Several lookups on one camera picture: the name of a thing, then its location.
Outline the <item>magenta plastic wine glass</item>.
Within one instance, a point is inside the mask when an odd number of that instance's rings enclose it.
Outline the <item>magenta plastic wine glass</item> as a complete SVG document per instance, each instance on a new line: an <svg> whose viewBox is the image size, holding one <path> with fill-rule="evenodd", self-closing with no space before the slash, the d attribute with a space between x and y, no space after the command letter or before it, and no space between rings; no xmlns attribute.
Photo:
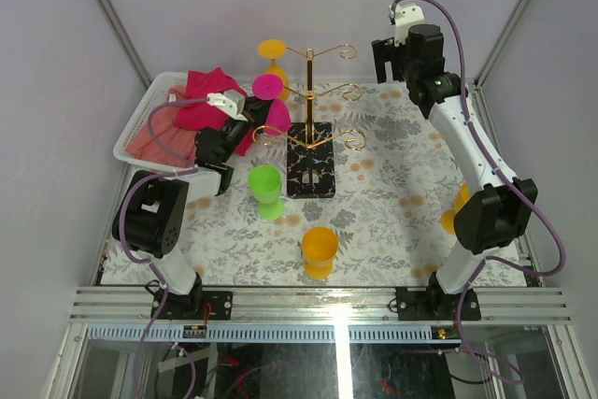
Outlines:
<svg viewBox="0 0 598 399"><path fill-rule="evenodd" d="M251 89L255 97L270 106L263 131L272 136L287 133L291 127L291 117L280 99L285 91L282 79L275 74L265 73L253 81Z"/></svg>

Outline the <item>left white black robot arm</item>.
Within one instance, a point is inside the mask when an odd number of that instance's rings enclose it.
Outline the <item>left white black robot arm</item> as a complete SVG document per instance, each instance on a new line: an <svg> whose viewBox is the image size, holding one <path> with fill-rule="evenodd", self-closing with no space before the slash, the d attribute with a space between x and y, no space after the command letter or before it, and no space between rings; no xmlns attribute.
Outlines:
<svg viewBox="0 0 598 399"><path fill-rule="evenodd" d="M169 172L135 172L112 223L112 236L127 258L147 266L157 281L152 316L166 319L228 320L224 304L229 292L205 293L203 280L186 262L178 238L190 188L202 197L224 194L234 169L227 164L246 135L267 124L273 102L256 96L235 100L235 91L215 93L232 101L233 110L219 129L207 127L196 134L194 161Z"/></svg>

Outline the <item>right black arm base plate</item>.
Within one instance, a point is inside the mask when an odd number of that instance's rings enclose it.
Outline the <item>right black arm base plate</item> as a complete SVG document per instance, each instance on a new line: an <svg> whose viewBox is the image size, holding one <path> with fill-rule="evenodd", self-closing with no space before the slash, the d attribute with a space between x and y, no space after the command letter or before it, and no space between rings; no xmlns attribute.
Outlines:
<svg viewBox="0 0 598 399"><path fill-rule="evenodd" d="M395 288L395 300L400 321L455 321L460 294L444 294L431 288ZM461 319L480 321L477 294L468 290L463 298Z"/></svg>

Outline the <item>orange plastic wine glass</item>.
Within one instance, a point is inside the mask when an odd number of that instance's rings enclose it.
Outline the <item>orange plastic wine glass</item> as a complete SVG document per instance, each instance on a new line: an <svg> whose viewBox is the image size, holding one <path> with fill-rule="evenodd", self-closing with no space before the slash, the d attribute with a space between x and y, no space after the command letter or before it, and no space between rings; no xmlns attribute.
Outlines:
<svg viewBox="0 0 598 399"><path fill-rule="evenodd" d="M287 90L289 87L289 80L285 70L278 64L278 59L285 54L286 50L286 44L279 39L267 39L262 41L257 48L258 54L269 61L269 66L265 69L265 73L276 75L283 82L284 87L278 97L283 102L286 102L290 96L290 92Z"/></svg>

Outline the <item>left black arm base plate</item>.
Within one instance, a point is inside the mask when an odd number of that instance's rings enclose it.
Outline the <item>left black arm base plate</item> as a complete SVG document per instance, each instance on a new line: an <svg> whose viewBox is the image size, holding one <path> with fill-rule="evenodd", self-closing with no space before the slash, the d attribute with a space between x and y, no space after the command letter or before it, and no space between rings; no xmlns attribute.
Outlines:
<svg viewBox="0 0 598 399"><path fill-rule="evenodd" d="M229 321L232 318L234 295L230 291L202 290L177 295L158 289L153 294L151 315L159 320Z"/></svg>

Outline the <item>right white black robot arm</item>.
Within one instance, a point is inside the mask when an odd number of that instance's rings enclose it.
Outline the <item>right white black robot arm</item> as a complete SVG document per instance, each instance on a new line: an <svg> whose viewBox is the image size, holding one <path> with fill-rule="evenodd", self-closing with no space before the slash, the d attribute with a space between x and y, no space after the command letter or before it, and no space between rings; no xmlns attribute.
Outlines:
<svg viewBox="0 0 598 399"><path fill-rule="evenodd" d="M423 290L396 289L398 318L477 321L473 281L488 257L523 234L537 188L502 163L485 133L476 130L462 79L445 69L439 26L413 25L403 42L379 39L372 49L377 81L393 77L406 83L409 99L444 138L464 180L453 211L444 217L453 226L455 246Z"/></svg>

